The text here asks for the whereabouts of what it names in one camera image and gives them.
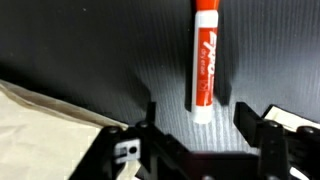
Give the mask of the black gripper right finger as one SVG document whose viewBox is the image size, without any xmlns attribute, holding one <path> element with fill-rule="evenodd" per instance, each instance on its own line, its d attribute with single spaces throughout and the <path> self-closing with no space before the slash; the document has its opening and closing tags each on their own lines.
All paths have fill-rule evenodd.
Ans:
<svg viewBox="0 0 320 180">
<path fill-rule="evenodd" d="M 258 148 L 257 176 L 263 180 L 291 180 L 290 169 L 320 179 L 320 131 L 300 125 L 295 131 L 264 119 L 245 102 L 237 102 L 233 122 L 251 147 Z"/>
</svg>

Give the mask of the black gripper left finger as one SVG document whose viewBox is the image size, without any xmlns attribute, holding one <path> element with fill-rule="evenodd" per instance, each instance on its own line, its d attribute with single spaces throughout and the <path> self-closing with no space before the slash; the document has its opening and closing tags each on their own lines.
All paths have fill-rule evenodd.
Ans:
<svg viewBox="0 0 320 180">
<path fill-rule="evenodd" d="M 187 180 L 179 158 L 189 151 L 154 124 L 156 103 L 145 119 L 127 130 L 103 127 L 68 180 L 116 180 L 129 162 L 137 161 L 146 180 Z"/>
</svg>

